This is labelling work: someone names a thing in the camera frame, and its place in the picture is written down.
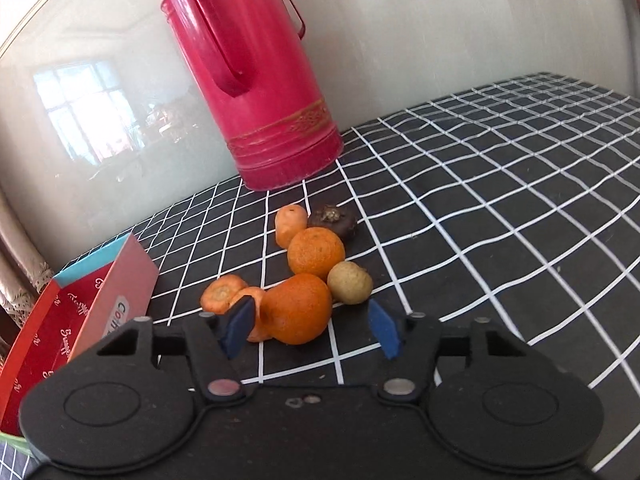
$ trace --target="curtain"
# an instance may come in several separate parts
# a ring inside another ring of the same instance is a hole
[[[0,189],[0,306],[22,326],[53,272]]]

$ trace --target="pink box side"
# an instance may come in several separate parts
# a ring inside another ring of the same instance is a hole
[[[95,297],[69,360],[103,338],[112,323],[115,327],[144,316],[158,274],[156,264],[136,237],[129,236]]]

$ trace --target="dark brown vegetable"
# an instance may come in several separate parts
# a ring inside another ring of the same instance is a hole
[[[358,219],[351,211],[335,205],[325,205],[311,213],[308,227],[324,227],[336,233],[340,240],[347,242],[356,233]]]

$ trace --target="thermos base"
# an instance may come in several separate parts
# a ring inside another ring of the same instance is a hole
[[[272,191],[291,186],[324,170],[342,153],[344,143],[333,124],[327,135],[306,150],[254,168],[238,168],[244,185],[252,191]]]

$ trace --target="box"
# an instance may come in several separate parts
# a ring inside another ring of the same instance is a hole
[[[128,320],[144,316],[157,279],[158,268],[133,235],[54,276],[0,373],[0,431],[20,436],[18,407],[31,388]]]

